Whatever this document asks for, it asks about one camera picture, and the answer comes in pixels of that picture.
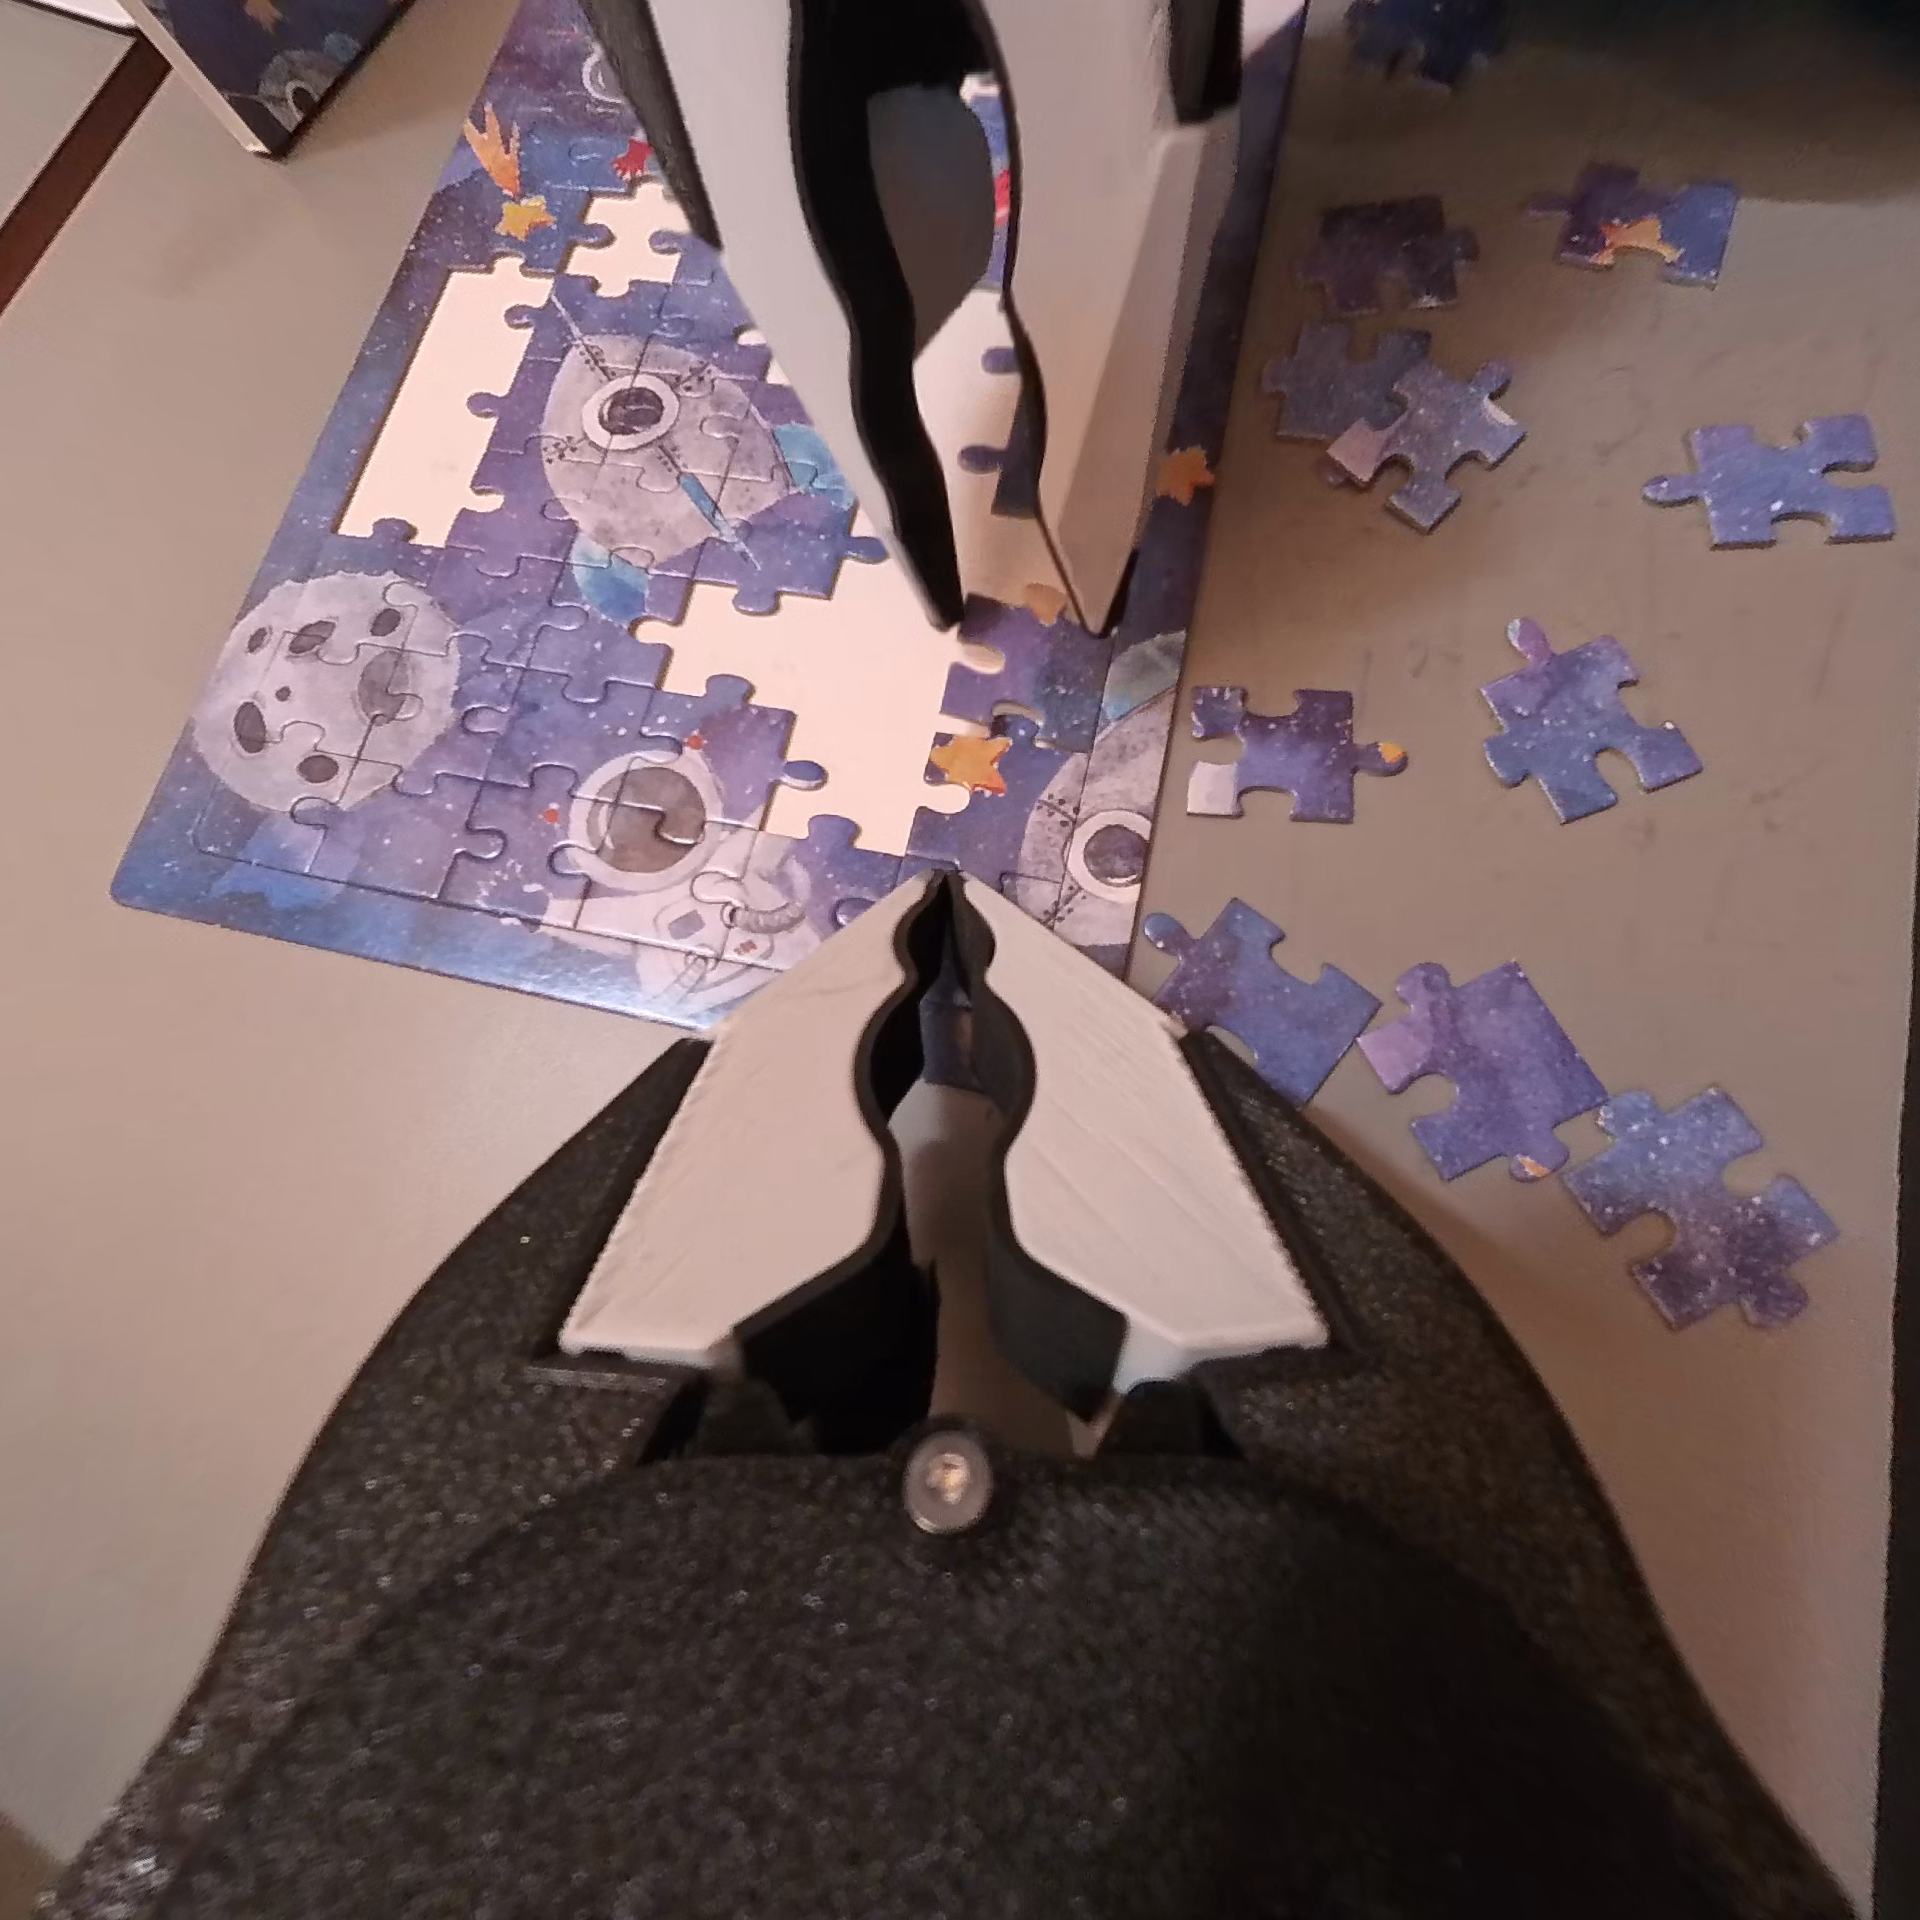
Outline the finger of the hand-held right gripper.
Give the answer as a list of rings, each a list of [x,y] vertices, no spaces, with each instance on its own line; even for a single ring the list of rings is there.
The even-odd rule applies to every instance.
[[[833,4],[664,2],[650,15],[724,272],[928,618],[949,628],[964,589],[920,407],[914,301]]]
[[[1112,623],[1240,146],[1240,2],[989,2],[1013,106],[1004,292],[1041,383],[1041,525]]]

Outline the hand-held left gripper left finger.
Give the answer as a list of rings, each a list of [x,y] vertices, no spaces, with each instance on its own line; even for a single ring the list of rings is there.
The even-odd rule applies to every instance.
[[[892,1114],[923,1074],[946,894],[907,880],[717,1028],[565,1353],[745,1375],[822,1433],[928,1415],[940,1288],[909,1249]]]

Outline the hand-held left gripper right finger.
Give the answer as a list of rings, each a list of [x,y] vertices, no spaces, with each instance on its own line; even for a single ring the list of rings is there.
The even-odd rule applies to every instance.
[[[949,878],[972,1072],[1000,1114],[1000,1351],[1074,1417],[1208,1360],[1321,1348],[1260,1180],[1176,1021],[979,880]]]

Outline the blue jigsaw puzzle piece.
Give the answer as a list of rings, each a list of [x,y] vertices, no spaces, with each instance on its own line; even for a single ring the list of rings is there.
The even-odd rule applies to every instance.
[[[989,725],[996,705],[1016,704],[1037,714],[1042,748],[1096,748],[1113,662],[1112,634],[1091,633],[1068,615],[1041,621],[1026,607],[986,594],[966,598],[958,633],[994,649],[1000,665],[979,670],[958,662],[945,688],[945,714]]]

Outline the space puzzle board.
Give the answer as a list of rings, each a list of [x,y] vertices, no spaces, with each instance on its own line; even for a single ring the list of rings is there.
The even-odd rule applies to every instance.
[[[1252,4],[1240,170],[1096,748],[956,665],[578,4],[521,4],[114,878],[114,897],[707,1024],[950,866],[1133,944],[1301,4]],[[916,367],[970,594],[1072,617],[993,263]]]

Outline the puzzle pieces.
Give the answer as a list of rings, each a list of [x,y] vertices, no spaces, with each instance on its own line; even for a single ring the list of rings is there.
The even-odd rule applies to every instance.
[[[1809,681],[1812,589],[1729,554],[1809,522],[1821,550],[1899,535],[1868,410],[1812,408],[1865,386],[1834,369],[1856,312],[1832,276],[1840,206],[1803,204],[1812,249],[1785,246],[1785,198],[1730,181],[1739,132],[1789,132],[1812,64],[1766,33],[1764,4],[1587,4],[1594,37],[1500,64],[1512,4],[1350,4],[1330,159],[1316,184],[1444,184],[1316,209],[1301,231],[1315,311],[1265,365],[1277,431],[1312,440],[1337,498],[1378,494],[1392,535],[1329,546],[1309,496],[1266,544],[1308,566],[1306,609],[1275,604],[1350,688],[1282,711],[1241,684],[1197,686],[1190,733],[1235,759],[1190,766],[1194,818],[1256,793],[1354,805],[1362,762],[1412,767],[1412,798],[1330,858],[1390,952],[1448,930],[1396,983],[1400,1015],[1325,966],[1277,959],[1281,926],[1227,900],[1208,928],[1142,921],[1170,959],[1154,1004],[1235,1038],[1265,1081],[1308,1102],[1358,1054],[1394,1097],[1433,1077],[1450,1102],[1410,1120],[1433,1172],[1500,1164],[1557,1180],[1596,1232],[1666,1225],[1629,1272],[1673,1330],[1716,1312],[1777,1330],[1809,1309],[1797,1266],[1835,1242],[1794,1176],[1726,1181],[1764,1144],[1723,1087],[1678,1102],[1596,1064],[1517,954],[1466,975],[1458,952],[1529,946],[1573,993],[1592,962],[1616,1018],[1665,1034],[1678,924],[1770,799],[1737,776],[1782,761],[1814,782],[1834,751]]]

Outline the grey desk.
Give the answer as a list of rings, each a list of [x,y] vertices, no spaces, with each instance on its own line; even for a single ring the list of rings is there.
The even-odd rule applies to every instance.
[[[284,165],[242,154],[170,79],[4,316],[4,1809],[69,1854],[194,1677],[256,1535],[325,1409],[412,1288],[512,1183],[666,1045],[640,1018],[473,986],[109,900],[112,870],[251,573],[512,4],[419,4]],[[1730,181],[1835,200],[1832,276],[1856,322],[1832,369],[1862,396],[1899,535],[1821,550],[1814,525],[1729,554],[1812,589],[1809,681],[1827,776],[1737,775],[1770,806],[1706,910],[1678,924],[1665,1034],[1616,1018],[1594,964],[1573,993],[1517,954],[1602,1074],[1662,1102],[1726,1087],[1840,1239],[1810,1309],[1760,1332],[1720,1312],[1670,1332],[1625,1266],[1658,1217],[1598,1237],[1558,1181],[1433,1176],[1410,1120],[1349,1057],[1312,1104],[1462,1261],[1562,1397],[1716,1712],[1858,1897],[1874,1887],[1889,1534],[1891,1309],[1899,1202],[1916,761],[1916,58],[1789,9],[1766,33],[1812,64],[1789,132],[1739,132]],[[1190,625],[1197,681],[1256,704],[1350,686],[1309,640],[1308,566],[1266,544],[1329,496],[1337,553],[1419,548],[1378,494],[1337,498],[1277,431],[1265,365],[1299,342],[1316,209],[1444,184],[1312,181],[1341,82],[1337,9],[1309,25]],[[1408,721],[1368,736],[1410,743]],[[1184,728],[1146,908],[1204,926],[1246,897],[1299,970],[1332,964],[1392,1017],[1442,952],[1361,910],[1329,863],[1412,798],[1361,782],[1358,822],[1184,815]]]

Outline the illustrated puzzle box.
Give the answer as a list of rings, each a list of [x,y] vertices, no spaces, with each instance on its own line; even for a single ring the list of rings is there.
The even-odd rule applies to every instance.
[[[278,158],[379,45],[405,2],[126,2],[244,149]]]

